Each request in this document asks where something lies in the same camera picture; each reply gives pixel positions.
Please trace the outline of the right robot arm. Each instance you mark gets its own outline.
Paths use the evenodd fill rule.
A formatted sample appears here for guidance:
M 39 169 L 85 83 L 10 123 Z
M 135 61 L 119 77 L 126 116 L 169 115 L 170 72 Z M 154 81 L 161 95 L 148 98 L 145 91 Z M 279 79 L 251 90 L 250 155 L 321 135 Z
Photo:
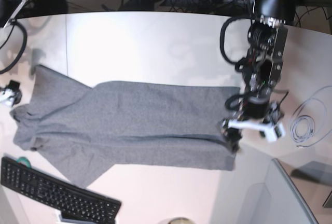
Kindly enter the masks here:
M 23 35 L 22 46 L 14 58 L 14 60 L 4 69 L 1 70 L 1 74 L 9 72 L 21 59 L 27 44 L 27 31 L 25 27 L 17 21 L 16 16 L 23 8 L 28 0 L 1 0 L 1 29 L 8 26 L 12 28 L 17 27 Z M 13 107 L 20 103 L 22 93 L 20 90 L 20 83 L 11 80 L 8 85 L 1 87 L 1 104 L 8 107 Z

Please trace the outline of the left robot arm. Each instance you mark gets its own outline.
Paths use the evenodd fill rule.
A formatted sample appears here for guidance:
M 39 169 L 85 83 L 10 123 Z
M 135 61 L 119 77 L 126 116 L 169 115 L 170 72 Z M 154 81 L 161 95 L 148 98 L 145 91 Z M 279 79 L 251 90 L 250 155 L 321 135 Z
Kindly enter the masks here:
M 247 16 L 235 16 L 225 21 L 220 31 L 220 52 L 224 60 L 242 75 L 245 89 L 225 101 L 225 108 L 233 111 L 232 118 L 222 121 L 225 146 L 237 153 L 243 129 L 256 130 L 269 142 L 285 136 L 282 125 L 284 113 L 281 102 L 271 100 L 281 79 L 283 53 L 288 29 L 295 17 L 297 0 L 253 0 L 248 4 Z M 225 52 L 226 29 L 235 21 L 248 18 L 249 48 L 238 61 Z

